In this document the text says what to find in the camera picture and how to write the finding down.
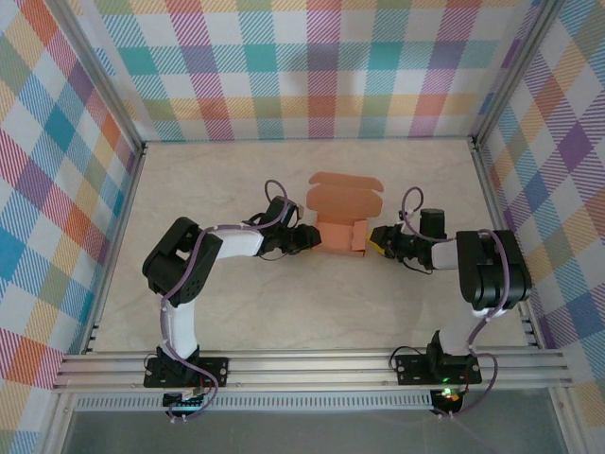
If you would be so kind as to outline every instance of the ventilation grille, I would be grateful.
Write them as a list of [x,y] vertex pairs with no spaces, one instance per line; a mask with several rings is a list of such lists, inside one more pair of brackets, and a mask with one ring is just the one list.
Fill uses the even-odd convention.
[[[198,407],[179,406],[179,410]],[[392,391],[372,393],[230,393],[221,392],[213,410],[336,411],[336,410],[428,410],[430,392]],[[80,396],[77,411],[165,410],[158,393],[87,393]]]

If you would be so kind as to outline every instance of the black mounting bracket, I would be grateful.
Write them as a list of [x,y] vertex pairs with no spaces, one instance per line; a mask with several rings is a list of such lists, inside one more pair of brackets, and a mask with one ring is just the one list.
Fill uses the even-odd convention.
[[[143,380],[145,388],[206,388],[214,386],[210,378],[171,358],[162,348],[157,347],[156,355],[156,358],[149,358],[145,364],[146,374]],[[187,359],[187,362],[214,375],[219,388],[227,385],[229,375],[228,358],[201,357],[198,347]]]
[[431,371],[427,355],[399,355],[395,357],[397,383],[409,385],[470,385],[481,383],[481,371],[475,357],[459,358],[455,364],[441,364]]

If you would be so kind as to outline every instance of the cardboard box flap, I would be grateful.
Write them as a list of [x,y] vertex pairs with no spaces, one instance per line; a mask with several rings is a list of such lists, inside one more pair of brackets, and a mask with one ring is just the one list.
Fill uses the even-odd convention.
[[357,177],[345,173],[317,172],[309,180],[309,184],[330,184],[332,186],[349,186],[370,191],[383,192],[384,186],[373,177]]
[[306,193],[309,210],[353,220],[375,218],[382,211],[382,199],[368,189],[318,184]]

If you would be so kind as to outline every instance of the enclosure wall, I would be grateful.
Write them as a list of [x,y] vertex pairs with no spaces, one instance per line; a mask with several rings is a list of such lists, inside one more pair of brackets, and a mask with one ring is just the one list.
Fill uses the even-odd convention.
[[465,137],[540,3],[70,1],[141,135],[163,141]]
[[567,354],[585,422],[601,448],[604,39],[605,3],[568,0],[485,147],[507,223],[527,258],[545,342]]
[[0,0],[0,453],[75,353],[134,152],[42,0]]

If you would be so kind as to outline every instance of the metal frame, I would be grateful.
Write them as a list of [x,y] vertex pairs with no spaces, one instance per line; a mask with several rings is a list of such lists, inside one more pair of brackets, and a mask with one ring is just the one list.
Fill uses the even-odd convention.
[[[468,144],[471,155],[473,156],[481,189],[483,190],[483,196],[488,206],[490,217],[492,218],[493,227],[496,229],[507,228],[506,221],[502,215],[503,210],[500,207],[497,198],[497,192],[493,186],[492,180],[489,178],[488,169],[481,155],[481,149],[473,139],[469,139]],[[538,328],[538,318],[533,311],[533,308],[527,301],[520,302],[518,307],[521,311],[521,320],[526,323],[526,334],[528,333],[528,330],[530,330],[531,335],[534,337],[535,345],[540,349],[545,349],[545,339]],[[553,386],[549,387],[549,391],[553,408],[557,414],[557,420],[559,421],[559,426],[569,452],[573,452],[574,454],[595,452],[588,448],[586,441],[589,440],[589,437],[583,430],[578,404],[570,387]]]
[[96,56],[86,35],[79,26],[78,18],[74,15],[67,2],[61,0],[45,0],[46,6],[55,17],[57,24],[67,37],[67,41],[74,47],[82,67],[88,73],[91,81],[117,124],[122,128],[131,144],[138,150],[143,150],[145,141],[136,130],[124,103],[116,93],[110,77]]
[[529,34],[521,43],[521,46],[517,51],[517,57],[510,66],[504,84],[495,95],[483,122],[477,130],[475,142],[478,143],[480,147],[485,144],[485,141],[493,131],[500,115],[504,112],[504,109],[510,101],[510,97],[527,71],[536,52],[538,52],[540,44],[550,29],[550,26],[557,18],[564,3],[565,0],[544,0],[541,4],[536,20],[534,21]]
[[[389,367],[392,350],[233,351],[204,352],[205,357],[230,359],[231,392],[375,392],[438,390],[440,385],[397,385]],[[569,385],[572,377],[562,352],[532,347],[489,348],[498,358],[496,389],[535,389]],[[59,393],[149,392],[143,387],[148,353],[92,353],[65,357],[55,382]],[[493,364],[481,358],[484,389],[493,376]],[[172,392],[186,389],[170,389]],[[168,392],[158,389],[158,393]]]
[[105,309],[105,303],[107,302],[107,296],[110,292],[110,286],[112,284],[113,273],[115,272],[115,266],[117,265],[117,257],[120,254],[122,247],[122,241],[124,241],[124,234],[126,233],[126,227],[130,217],[130,211],[134,204],[134,196],[136,189],[139,186],[141,180],[141,174],[143,173],[143,165],[145,164],[146,151],[143,150],[141,154],[137,155],[132,165],[132,180],[130,181],[130,187],[124,200],[124,208],[120,214],[120,218],[115,229],[115,234],[112,246],[110,249],[109,259],[106,262],[105,270],[103,271],[99,292],[96,294],[93,301],[93,308],[91,310],[91,316],[88,318],[86,327],[84,329],[84,336],[82,337],[79,352],[85,355],[87,352],[91,352],[89,343],[95,339],[94,332],[98,329],[103,316],[103,310]]
[[[497,119],[527,70],[542,38],[554,21],[564,2],[545,0],[532,30],[518,52],[509,77],[497,94],[477,137],[469,141],[469,147],[477,176],[480,180],[485,202],[495,228],[504,228],[502,210],[498,205],[496,192],[486,171],[480,146],[485,143],[495,127]],[[110,258],[104,270],[103,281],[94,302],[93,316],[88,322],[85,336],[80,346],[81,356],[65,358],[46,411],[43,431],[37,445],[39,453],[61,452],[67,430],[74,411],[85,409],[105,410],[157,410],[160,396],[166,390],[151,391],[143,388],[145,353],[93,353],[95,331],[97,330],[105,300],[109,292],[112,275],[117,262],[120,246],[124,238],[130,209],[145,161],[145,142],[135,129],[126,108],[115,92],[112,82],[103,70],[94,50],[84,36],[77,18],[63,0],[46,0],[46,4],[76,49],[82,65],[99,90],[110,111],[123,128],[129,140],[140,150],[134,166],[132,183],[126,204],[119,220]],[[578,414],[573,395],[568,391],[572,383],[571,372],[567,369],[562,352],[544,350],[544,339],[537,329],[537,319],[530,305],[521,303],[519,310],[527,335],[528,347],[490,348],[487,351],[498,357],[500,372],[495,382],[496,389],[548,388],[562,427],[562,432],[571,452],[587,452],[584,434],[578,423]],[[434,386],[400,387],[396,374],[389,368],[390,350],[319,350],[319,351],[249,351],[249,352],[205,352],[208,356],[222,356],[231,359],[227,388],[221,395],[227,398],[237,396],[237,402],[251,402],[246,399],[271,393],[348,393],[354,396],[381,395],[407,396],[405,402],[419,405],[411,409],[425,410],[428,390]],[[480,361],[483,384],[472,386],[480,390],[486,387],[493,374],[490,361]]]

